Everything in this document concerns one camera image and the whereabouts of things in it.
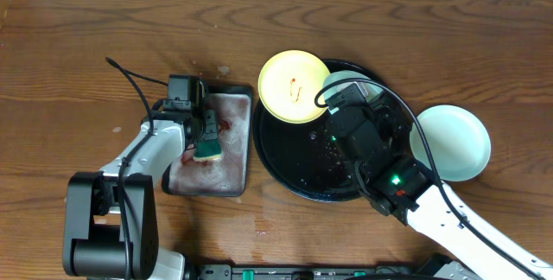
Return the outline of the green yellow sponge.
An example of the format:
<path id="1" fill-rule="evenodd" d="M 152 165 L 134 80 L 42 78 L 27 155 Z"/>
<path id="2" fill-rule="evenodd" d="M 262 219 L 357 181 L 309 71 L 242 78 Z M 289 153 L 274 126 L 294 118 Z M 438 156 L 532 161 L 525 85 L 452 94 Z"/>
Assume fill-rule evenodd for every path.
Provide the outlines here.
<path id="1" fill-rule="evenodd" d="M 193 159 L 196 162 L 219 160 L 222 157 L 222 148 L 218 139 L 199 141 L 196 144 Z"/>

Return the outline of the light blue plate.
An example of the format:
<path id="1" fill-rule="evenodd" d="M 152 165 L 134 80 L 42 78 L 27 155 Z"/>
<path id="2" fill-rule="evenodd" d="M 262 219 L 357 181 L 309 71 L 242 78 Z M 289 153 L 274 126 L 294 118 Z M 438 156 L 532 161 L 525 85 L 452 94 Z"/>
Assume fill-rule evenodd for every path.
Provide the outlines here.
<path id="1" fill-rule="evenodd" d="M 417 120 L 443 180 L 471 180 L 489 163 L 491 138 L 470 111 L 455 105 L 436 105 L 421 112 Z"/>
<path id="2" fill-rule="evenodd" d="M 357 73 L 351 70 L 342 70 L 335 73 L 330 73 L 324 80 L 323 86 L 326 87 L 334 82 L 345 80 L 345 79 L 351 79 L 351 78 L 361 78 L 364 80 L 369 80 L 370 77 L 365 76 L 362 73 Z M 328 90 L 326 90 L 322 94 L 322 99 L 320 101 L 326 101 L 327 99 L 330 99 L 332 96 L 334 96 L 337 92 L 340 92 L 341 90 L 345 89 L 346 87 L 350 86 L 352 82 L 344 82 L 340 85 L 334 86 Z M 373 98 L 377 97 L 381 92 L 382 89 L 379 86 L 374 86 L 372 84 L 367 84 L 364 82 L 355 82 L 355 85 L 357 85 L 360 88 L 360 92 L 363 94 L 364 98 L 367 101 L 372 100 Z"/>

